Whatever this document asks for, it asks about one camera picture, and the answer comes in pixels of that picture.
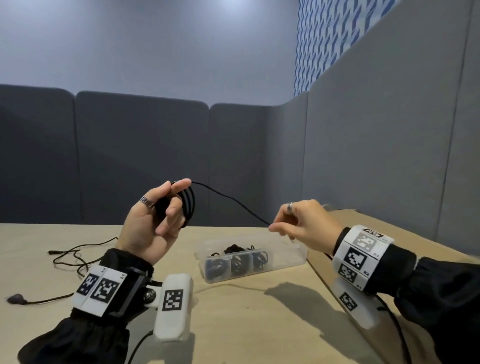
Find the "person's left hand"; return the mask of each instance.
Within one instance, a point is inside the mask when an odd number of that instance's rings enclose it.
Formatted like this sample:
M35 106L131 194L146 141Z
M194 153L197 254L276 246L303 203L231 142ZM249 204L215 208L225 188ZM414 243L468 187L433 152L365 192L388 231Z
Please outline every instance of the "person's left hand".
M132 253L151 265L158 262L177 240L185 222L182 200L177 193L191 184L189 179L174 184L167 181L148 191L145 197L153 203L164 196L172 197L165 211L167 216L163 221L158 221L155 209L148 208L141 201L137 202L125 219L116 248Z

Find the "blue patterned wall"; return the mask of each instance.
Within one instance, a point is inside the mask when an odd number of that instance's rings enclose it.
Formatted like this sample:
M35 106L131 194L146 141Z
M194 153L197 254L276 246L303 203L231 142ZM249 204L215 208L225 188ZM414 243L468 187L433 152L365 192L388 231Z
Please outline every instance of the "blue patterned wall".
M295 95L310 85L400 0L300 0Z

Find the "ring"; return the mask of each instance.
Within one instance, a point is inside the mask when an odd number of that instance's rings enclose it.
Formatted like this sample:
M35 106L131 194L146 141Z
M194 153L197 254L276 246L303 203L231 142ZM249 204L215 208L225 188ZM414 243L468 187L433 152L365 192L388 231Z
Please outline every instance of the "ring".
M293 215L293 209L292 209L293 202L289 202L287 204L287 211L290 215Z
M152 201L150 201L148 198L146 198L145 196L143 196L140 199L140 202L142 204L144 204L145 206L147 206L148 208L153 208L155 206L155 204Z

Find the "gray fabric panel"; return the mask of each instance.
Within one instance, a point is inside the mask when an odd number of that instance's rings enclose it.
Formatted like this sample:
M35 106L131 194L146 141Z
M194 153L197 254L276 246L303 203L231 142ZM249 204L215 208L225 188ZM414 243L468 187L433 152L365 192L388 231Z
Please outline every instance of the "gray fabric panel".
M473 14L437 241L480 255L480 1Z
M166 180L208 181L208 106L198 101L81 92L75 101L84 219L122 224ZM194 187L190 225L209 225L208 192Z
M403 0L314 83L304 198L434 237L469 10Z
M0 85L0 222L80 223L73 95Z
M210 109L210 186L270 222L301 197L308 94L280 106L216 104ZM234 201L210 193L215 226L265 225Z

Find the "plastic box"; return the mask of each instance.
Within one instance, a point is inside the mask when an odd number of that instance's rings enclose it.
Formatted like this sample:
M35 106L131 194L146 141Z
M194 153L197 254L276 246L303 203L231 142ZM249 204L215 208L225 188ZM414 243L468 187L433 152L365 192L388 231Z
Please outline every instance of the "plastic box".
M245 251L225 253L234 244ZM307 247L267 232L202 242L194 255L205 282L216 283L304 264Z

